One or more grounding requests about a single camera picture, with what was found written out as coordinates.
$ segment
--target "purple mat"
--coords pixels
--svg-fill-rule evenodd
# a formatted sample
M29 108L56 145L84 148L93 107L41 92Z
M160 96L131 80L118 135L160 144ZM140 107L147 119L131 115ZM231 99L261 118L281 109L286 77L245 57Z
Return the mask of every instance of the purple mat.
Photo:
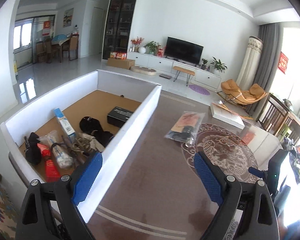
M201 86L191 84L191 85L189 85L189 87L193 91L196 91L199 94L203 94L203 95L206 95L206 96L210 95L210 92L208 90L206 90L205 88L201 87Z

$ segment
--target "tv screen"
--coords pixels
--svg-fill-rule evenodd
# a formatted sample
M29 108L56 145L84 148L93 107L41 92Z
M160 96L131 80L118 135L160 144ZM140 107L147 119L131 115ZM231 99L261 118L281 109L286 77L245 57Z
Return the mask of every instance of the tv screen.
M168 37L164 54L168 57L199 64L203 47L188 41Z

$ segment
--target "white floor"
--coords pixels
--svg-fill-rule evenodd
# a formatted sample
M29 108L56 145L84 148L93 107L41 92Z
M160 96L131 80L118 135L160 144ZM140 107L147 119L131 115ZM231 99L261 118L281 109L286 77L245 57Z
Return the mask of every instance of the white floor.
M14 86L14 90L19 104L0 118L0 124L26 104L46 92L97 69L109 70L150 80L161 84L162 89L165 91L206 105L210 105L211 102L220 100L220 97L213 91L210 91L209 96L205 96L191 90L186 86L186 82L183 80L176 80L173 82L173 79L168 80L159 77L158 74L156 76L149 76L126 69L109 67L106 63L101 63L100 59L100 55L85 57L71 62L64 59L63 63L59 63L58 60L54 59L51 64L37 63L18 71L18 84ZM0 173L3 177L2 185L6 188L6 191L15 206L20 208L24 197L24 191L20 190L20 184L22 184L22 182L10 164L8 153L8 148L0 130Z

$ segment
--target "blue rubber pad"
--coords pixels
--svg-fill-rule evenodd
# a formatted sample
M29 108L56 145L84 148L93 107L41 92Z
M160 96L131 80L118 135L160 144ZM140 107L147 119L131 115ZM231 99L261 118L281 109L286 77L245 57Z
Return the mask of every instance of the blue rubber pad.
M223 203L222 187L206 162L198 153L194 155L194 167L207 190L211 201L217 203L218 206L221 206Z
M86 167L81 177L78 179L74 186L74 192L72 202L77 206L79 202L86 199L91 186L96 179L100 169L102 167L102 155L101 153L95 154L89 165Z

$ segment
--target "metal screw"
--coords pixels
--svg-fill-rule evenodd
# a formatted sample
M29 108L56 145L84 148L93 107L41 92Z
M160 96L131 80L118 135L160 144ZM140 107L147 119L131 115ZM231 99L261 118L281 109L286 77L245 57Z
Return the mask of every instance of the metal screw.
M232 175L227 176L227 180L234 182L235 181L235 177Z
M61 180L62 181L67 181L67 180L69 180L70 179L70 176L69 175L63 175L62 177L61 177Z
M263 180L258 180L258 184L259 186L263 187L265 185L265 182Z
M37 179L34 179L33 181L31 181L31 185L35 186L39 183L39 181Z

